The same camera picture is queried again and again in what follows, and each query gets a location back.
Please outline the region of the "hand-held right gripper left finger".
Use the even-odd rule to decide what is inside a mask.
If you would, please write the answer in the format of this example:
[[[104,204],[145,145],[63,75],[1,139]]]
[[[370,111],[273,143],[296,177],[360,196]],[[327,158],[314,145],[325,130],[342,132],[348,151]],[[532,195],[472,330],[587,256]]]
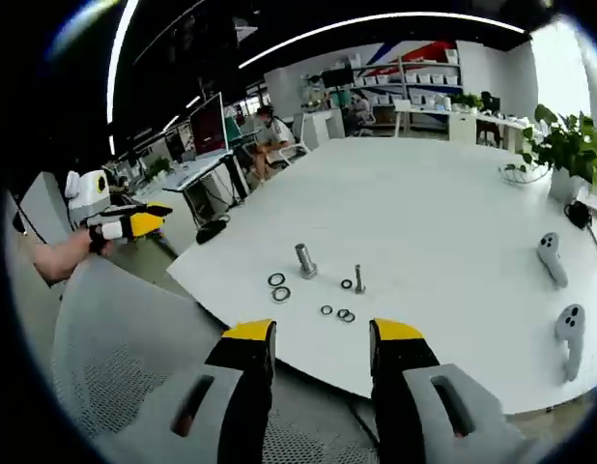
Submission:
[[[259,463],[272,403],[276,323],[238,324],[206,360],[149,393],[109,439],[112,463]]]

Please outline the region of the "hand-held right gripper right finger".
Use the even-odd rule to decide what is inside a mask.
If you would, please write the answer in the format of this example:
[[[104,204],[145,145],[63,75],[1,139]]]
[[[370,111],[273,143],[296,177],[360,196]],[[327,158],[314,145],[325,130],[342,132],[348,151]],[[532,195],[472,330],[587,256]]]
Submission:
[[[509,423],[500,401],[423,334],[370,322],[371,399],[383,463],[537,463],[545,445]]]

